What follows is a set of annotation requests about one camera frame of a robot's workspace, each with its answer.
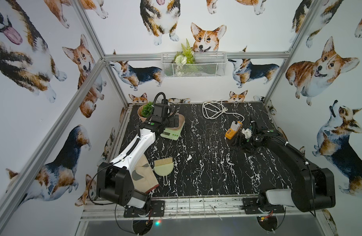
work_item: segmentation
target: wire basket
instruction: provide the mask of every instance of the wire basket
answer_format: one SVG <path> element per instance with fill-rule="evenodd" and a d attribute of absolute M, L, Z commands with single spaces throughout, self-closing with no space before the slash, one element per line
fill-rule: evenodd
<path fill-rule="evenodd" d="M 195 64 L 176 64 L 176 53 L 162 53 L 164 77 L 190 78 L 190 77 L 222 77 L 226 72 L 226 53 L 195 53 Z"/>

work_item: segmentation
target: beige oven mitt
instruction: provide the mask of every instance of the beige oven mitt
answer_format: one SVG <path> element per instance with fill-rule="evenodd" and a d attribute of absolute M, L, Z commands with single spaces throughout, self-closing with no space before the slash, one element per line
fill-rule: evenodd
<path fill-rule="evenodd" d="M 144 154 L 136 163 L 134 171 L 131 174 L 131 179 L 133 180 L 135 189 L 142 193 L 149 193 L 159 186 L 159 182 Z"/>

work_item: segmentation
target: artificial plant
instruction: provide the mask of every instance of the artificial plant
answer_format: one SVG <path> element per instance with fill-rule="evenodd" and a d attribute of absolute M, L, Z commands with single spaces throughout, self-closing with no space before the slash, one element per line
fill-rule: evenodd
<path fill-rule="evenodd" d="M 152 112 L 152 104 L 153 103 L 149 101 L 146 105 L 143 106 L 142 117 L 147 118 L 148 116 L 150 116 Z"/>

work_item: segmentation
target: digital kitchen scale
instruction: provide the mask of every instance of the digital kitchen scale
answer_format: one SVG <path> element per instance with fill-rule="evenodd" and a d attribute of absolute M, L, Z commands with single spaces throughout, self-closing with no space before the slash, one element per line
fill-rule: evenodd
<path fill-rule="evenodd" d="M 178 119 L 179 119 L 178 127 L 165 128 L 164 132 L 162 134 L 160 134 L 161 137 L 167 138 L 167 139 L 172 139 L 172 140 L 177 140 L 180 137 L 182 128 L 184 127 L 184 124 L 185 124 L 185 117 L 178 113 L 176 113 L 176 115 L 178 115 Z"/>

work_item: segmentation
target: black marble table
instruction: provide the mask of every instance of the black marble table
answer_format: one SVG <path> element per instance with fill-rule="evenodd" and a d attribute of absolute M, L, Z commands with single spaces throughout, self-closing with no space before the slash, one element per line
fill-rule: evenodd
<path fill-rule="evenodd" d="M 273 122 L 261 102 L 225 103 L 228 112 L 245 116 L 243 127 L 248 127 L 250 114 L 257 125 L 274 128 Z M 174 170 L 168 175 L 168 186 L 163 177 L 156 175 L 160 186 L 153 197 L 215 196 L 258 193 L 264 188 L 288 188 L 294 180 L 291 173 L 270 150 L 261 147 L 251 155 L 230 150 L 224 137 L 233 120 L 232 114 L 223 114 L 215 120 L 205 119 L 202 104 L 178 104 L 185 116 L 185 125 L 177 141 L 158 137 L 145 155 L 153 161 L 173 157 Z M 123 138 L 121 151 L 136 135 L 140 123 L 139 106 L 133 106 Z"/>

